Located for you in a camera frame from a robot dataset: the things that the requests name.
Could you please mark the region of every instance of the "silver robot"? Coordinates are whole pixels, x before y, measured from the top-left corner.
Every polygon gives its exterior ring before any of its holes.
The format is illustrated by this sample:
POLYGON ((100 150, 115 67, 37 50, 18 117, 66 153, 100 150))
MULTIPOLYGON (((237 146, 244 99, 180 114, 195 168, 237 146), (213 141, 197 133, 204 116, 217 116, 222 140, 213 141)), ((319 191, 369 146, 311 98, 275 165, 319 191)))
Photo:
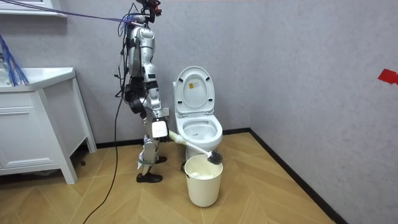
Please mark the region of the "silver robot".
POLYGON ((161 175, 150 173, 155 163, 165 162, 166 157, 157 156, 159 143, 169 135, 166 118, 160 102, 157 85, 156 66, 152 63, 155 52, 155 34, 149 23, 160 16, 162 10, 156 0, 137 0, 142 4, 141 13, 134 14, 133 21, 127 24, 125 40, 127 70, 131 78, 124 89, 124 99, 133 113, 140 114, 147 134, 144 136, 144 150, 139 156, 142 173, 138 174, 137 182, 156 183, 162 181, 161 175))

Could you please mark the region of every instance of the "toilet label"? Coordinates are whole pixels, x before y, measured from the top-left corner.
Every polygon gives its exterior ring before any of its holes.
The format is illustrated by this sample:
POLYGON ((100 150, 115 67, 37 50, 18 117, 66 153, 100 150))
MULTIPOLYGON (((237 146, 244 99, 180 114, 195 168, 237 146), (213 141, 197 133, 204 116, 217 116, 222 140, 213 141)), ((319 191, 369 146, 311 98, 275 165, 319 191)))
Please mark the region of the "toilet label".
POLYGON ((196 88, 199 87, 199 83, 189 83, 189 88, 196 88))

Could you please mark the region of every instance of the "toilet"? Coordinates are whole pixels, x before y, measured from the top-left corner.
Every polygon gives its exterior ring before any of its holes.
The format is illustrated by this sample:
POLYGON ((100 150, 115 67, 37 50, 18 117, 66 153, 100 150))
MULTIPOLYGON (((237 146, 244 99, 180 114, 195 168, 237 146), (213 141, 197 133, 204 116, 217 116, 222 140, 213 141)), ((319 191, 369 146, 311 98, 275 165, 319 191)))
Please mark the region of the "toilet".
MULTIPOLYGON (((215 117, 215 91, 207 71, 191 66, 173 82, 177 132, 188 142, 210 152, 223 138, 223 128, 215 117)), ((187 146, 185 157, 199 155, 187 146)))

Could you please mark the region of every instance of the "wooden floor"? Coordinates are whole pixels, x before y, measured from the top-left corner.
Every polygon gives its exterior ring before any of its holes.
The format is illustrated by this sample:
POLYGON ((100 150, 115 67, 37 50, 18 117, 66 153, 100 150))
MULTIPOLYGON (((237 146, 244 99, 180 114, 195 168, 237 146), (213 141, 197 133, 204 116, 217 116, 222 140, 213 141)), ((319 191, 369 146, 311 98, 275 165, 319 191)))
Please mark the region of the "wooden floor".
MULTIPOLYGON (((333 223, 249 133, 224 136, 220 196, 209 208, 192 204, 180 172, 184 148, 160 146, 169 159, 155 165, 158 184, 138 184, 137 155, 142 146, 119 148, 119 169, 106 203, 87 223, 333 223)), ((79 177, 67 185, 62 177, 0 184, 0 223, 82 224, 104 199, 112 181, 115 150, 84 155, 79 177)))

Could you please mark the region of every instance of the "gray wall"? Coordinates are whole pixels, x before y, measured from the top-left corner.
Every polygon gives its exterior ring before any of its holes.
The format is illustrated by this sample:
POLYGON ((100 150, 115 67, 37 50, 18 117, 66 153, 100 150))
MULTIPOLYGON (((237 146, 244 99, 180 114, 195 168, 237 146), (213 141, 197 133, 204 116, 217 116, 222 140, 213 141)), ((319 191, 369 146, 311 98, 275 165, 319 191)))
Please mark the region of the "gray wall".
POLYGON ((252 129, 349 223, 398 223, 398 1, 268 0, 252 129))
MULTIPOLYGON (((132 0, 64 0, 65 10, 121 17, 132 0)), ((246 100, 248 76, 257 72, 261 50, 257 35, 263 2, 162 1, 163 16, 152 28, 157 35, 154 63, 163 105, 174 109, 172 82, 187 66, 211 75, 216 90, 216 117, 223 129, 250 124, 246 100), (242 12, 249 11, 239 18, 242 12)), ((0 33, 23 67, 75 67, 97 142, 113 141, 121 39, 117 23, 68 17, 0 16, 0 33)), ((174 129, 174 118, 170 121, 174 129)), ((119 140, 142 138, 141 119, 123 105, 119 140)))

